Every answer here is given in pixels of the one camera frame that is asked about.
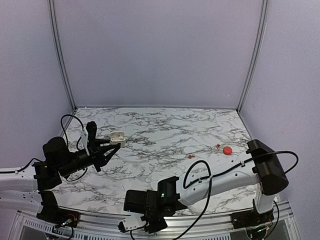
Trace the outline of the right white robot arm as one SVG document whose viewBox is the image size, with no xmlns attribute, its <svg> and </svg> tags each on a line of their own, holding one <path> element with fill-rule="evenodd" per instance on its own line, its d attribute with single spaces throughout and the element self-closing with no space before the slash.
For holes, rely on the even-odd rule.
<svg viewBox="0 0 320 240">
<path fill-rule="evenodd" d="M 192 173 L 188 169 L 181 176 L 159 181 L 156 190 L 128 190 L 123 209 L 132 214 L 119 223 L 119 231 L 144 229 L 149 234 L 159 232 L 168 226 L 165 218 L 177 211 L 249 185 L 258 186 L 252 209 L 231 214 L 233 228 L 255 227 L 274 220 L 275 196 L 289 185 L 278 159 L 279 152 L 257 139 L 249 141 L 247 146 L 248 149 L 223 166 L 220 173 L 214 173 L 206 161 L 197 160 L 191 168 L 204 164 L 207 168 L 204 173 Z"/>
</svg>

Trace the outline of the white earbuds charging case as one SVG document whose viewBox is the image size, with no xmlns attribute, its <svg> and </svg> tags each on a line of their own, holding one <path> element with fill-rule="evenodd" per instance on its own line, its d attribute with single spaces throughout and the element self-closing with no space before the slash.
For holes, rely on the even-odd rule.
<svg viewBox="0 0 320 240">
<path fill-rule="evenodd" d="M 109 144 L 110 145 L 118 145 L 120 144 L 120 147 L 124 147 L 126 144 L 126 137 L 125 133 L 122 131 L 113 131 L 109 134 Z"/>
</svg>

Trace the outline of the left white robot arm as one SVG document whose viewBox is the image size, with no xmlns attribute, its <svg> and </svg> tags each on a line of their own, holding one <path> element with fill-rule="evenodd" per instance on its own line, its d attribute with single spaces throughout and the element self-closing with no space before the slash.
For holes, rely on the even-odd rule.
<svg viewBox="0 0 320 240">
<path fill-rule="evenodd" d="M 71 152 L 62 137 L 54 137 L 43 145 L 45 159 L 33 158 L 20 168 L 0 170 L 0 207 L 2 209 L 39 213 L 53 223 L 63 219 L 63 211 L 56 206 L 52 189 L 77 171 L 93 166 L 102 170 L 126 140 L 119 134 L 109 139 L 93 139 L 85 149 Z"/>
</svg>

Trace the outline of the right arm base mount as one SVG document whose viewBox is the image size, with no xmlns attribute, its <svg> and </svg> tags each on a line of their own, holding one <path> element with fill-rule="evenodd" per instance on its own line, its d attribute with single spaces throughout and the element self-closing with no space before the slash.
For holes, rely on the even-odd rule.
<svg viewBox="0 0 320 240">
<path fill-rule="evenodd" d="M 273 205 L 271 206 L 270 210 L 264 213 L 258 213 L 254 199 L 252 200 L 252 205 L 253 208 L 250 210 L 234 212 L 230 215 L 231 223 L 234 229 L 256 227 L 260 224 L 269 222 L 269 220 L 274 220 Z"/>
</svg>

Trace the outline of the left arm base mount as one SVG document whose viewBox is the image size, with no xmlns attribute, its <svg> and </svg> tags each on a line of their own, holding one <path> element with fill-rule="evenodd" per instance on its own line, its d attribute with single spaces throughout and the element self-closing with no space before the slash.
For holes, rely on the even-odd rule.
<svg viewBox="0 0 320 240">
<path fill-rule="evenodd" d="M 59 207 L 56 197 L 51 191 L 40 191 L 40 209 L 36 214 L 36 217 L 40 220 L 62 226 L 62 224 L 68 220 L 71 223 L 67 225 L 75 228 L 78 225 L 80 213 L 75 210 L 64 209 Z"/>
</svg>

